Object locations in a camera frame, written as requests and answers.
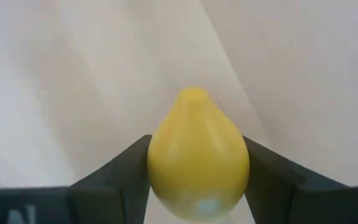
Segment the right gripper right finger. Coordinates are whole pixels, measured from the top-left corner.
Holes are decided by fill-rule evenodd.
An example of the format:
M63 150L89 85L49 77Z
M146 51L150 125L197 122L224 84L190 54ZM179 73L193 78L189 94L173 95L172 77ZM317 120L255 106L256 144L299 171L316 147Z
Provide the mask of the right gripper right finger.
M244 141L250 158L250 176L244 195L256 224L286 223L296 190L301 184L316 184L322 190L347 187L247 137Z

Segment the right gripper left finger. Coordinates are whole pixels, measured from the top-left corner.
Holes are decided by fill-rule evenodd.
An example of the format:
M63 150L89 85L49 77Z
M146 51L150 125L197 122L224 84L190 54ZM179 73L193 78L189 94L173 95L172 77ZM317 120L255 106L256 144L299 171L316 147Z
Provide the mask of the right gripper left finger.
M143 224L150 191L147 134L69 188L74 223Z

